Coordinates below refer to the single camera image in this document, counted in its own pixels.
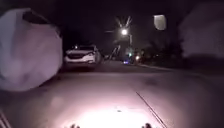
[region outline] dark sky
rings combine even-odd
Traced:
[[[73,38],[83,38],[100,48],[112,47],[117,28],[115,18],[131,16],[131,33],[135,44],[146,44],[154,36],[154,14],[165,14],[168,32],[175,33],[178,23],[198,3],[205,0],[17,0],[31,6]]]
[[[153,14],[169,14],[176,10],[172,8],[172,1],[163,0],[59,0],[56,5],[57,22],[80,32],[83,38],[99,45],[98,47],[111,47],[116,34],[105,31],[117,28],[116,17],[125,21],[131,16],[133,42],[143,44],[153,30]]]

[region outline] lamp post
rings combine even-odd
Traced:
[[[122,28],[121,29],[121,35],[122,36],[129,36],[129,43],[132,45],[132,35],[129,33],[127,28]]]

